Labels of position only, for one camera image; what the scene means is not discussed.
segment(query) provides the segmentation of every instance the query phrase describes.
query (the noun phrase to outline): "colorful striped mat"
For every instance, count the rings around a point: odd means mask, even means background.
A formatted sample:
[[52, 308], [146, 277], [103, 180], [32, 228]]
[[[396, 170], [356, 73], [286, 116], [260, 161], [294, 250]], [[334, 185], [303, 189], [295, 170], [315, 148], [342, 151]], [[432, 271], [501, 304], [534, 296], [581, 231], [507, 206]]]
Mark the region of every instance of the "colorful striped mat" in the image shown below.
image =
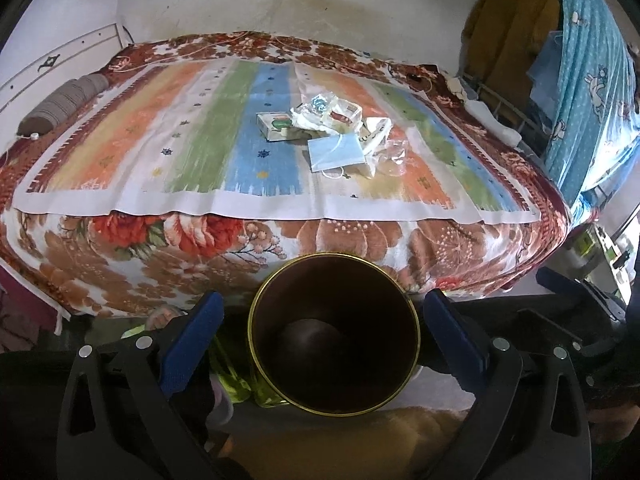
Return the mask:
[[[404, 176], [311, 173], [306, 142], [267, 142], [259, 112], [326, 89], [390, 117]], [[528, 193], [425, 95], [304, 64], [239, 59], [151, 65], [106, 94], [14, 194], [29, 213], [216, 213], [235, 218], [537, 221]]]

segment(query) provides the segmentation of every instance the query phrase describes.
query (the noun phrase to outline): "blue gripper pad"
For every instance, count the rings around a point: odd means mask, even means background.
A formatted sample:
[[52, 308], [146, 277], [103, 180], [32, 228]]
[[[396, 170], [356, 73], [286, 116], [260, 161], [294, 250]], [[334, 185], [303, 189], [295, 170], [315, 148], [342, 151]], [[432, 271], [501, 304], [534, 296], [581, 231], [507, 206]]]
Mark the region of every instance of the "blue gripper pad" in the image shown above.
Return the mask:
[[439, 288], [424, 297], [422, 316], [460, 388], [476, 396], [481, 394], [486, 386], [487, 357], [469, 337], [460, 314]]
[[222, 296], [217, 292], [207, 292], [200, 299], [200, 309], [190, 314], [187, 326], [162, 361], [160, 389], [167, 399], [187, 387], [224, 317]]

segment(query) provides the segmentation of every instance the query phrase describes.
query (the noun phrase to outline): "orange stripe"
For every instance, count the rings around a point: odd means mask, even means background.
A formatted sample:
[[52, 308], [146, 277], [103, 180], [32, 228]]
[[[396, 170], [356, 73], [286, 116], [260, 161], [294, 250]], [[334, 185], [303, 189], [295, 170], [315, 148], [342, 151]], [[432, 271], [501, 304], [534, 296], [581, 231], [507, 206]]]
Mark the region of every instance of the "orange stripe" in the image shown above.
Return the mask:
[[[313, 78], [318, 83], [334, 92], [337, 96], [362, 106], [365, 117], [386, 116], [386, 112], [380, 108], [369, 91], [354, 78], [325, 70], [312, 70], [312, 73]], [[391, 139], [406, 140], [404, 130], [399, 126], [393, 127], [389, 137]], [[429, 204], [436, 203], [444, 208], [453, 208], [451, 198], [442, 190], [440, 183], [433, 176], [425, 161], [410, 148], [407, 152], [406, 173], [401, 179], [404, 189], [398, 189], [398, 192], [402, 194], [404, 200], [408, 202], [419, 200]], [[375, 197], [376, 184], [380, 184], [380, 188], [385, 188], [387, 187], [387, 183], [385, 183], [387, 180], [388, 176], [377, 173], [372, 180], [369, 180], [370, 193]]]
[[149, 125], [202, 70], [201, 63], [168, 67], [98, 124], [52, 177], [47, 190], [105, 189], [116, 170]]

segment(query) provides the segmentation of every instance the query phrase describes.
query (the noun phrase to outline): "hanging blue cloth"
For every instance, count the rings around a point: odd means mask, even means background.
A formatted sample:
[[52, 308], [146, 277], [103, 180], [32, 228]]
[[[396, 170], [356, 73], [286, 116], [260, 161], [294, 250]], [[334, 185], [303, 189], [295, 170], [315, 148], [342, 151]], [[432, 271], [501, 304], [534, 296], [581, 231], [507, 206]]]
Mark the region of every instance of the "hanging blue cloth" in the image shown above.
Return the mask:
[[558, 109], [545, 166], [564, 200], [603, 183], [638, 149], [636, 78], [604, 0], [562, 0]]

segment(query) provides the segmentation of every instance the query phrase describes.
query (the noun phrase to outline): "metal screw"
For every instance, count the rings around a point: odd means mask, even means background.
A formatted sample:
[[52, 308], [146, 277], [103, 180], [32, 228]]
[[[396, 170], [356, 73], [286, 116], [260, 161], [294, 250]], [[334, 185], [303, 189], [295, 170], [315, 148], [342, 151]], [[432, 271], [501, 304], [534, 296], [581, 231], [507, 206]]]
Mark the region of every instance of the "metal screw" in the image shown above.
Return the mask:
[[567, 357], [567, 353], [566, 350], [560, 346], [556, 346], [554, 348], [554, 355], [558, 358], [558, 359], [566, 359]]
[[141, 350], [146, 350], [153, 344], [154, 340], [151, 339], [148, 335], [143, 335], [136, 341], [136, 347]]
[[497, 348], [501, 352], [506, 352], [510, 347], [511, 345], [509, 345], [509, 342], [505, 338], [497, 337], [494, 339], [494, 348]]
[[91, 348], [90, 345], [84, 345], [81, 349], [78, 350], [78, 355], [82, 359], [85, 359], [85, 358], [87, 358], [87, 357], [89, 357], [91, 355], [92, 351], [94, 351], [94, 349]]

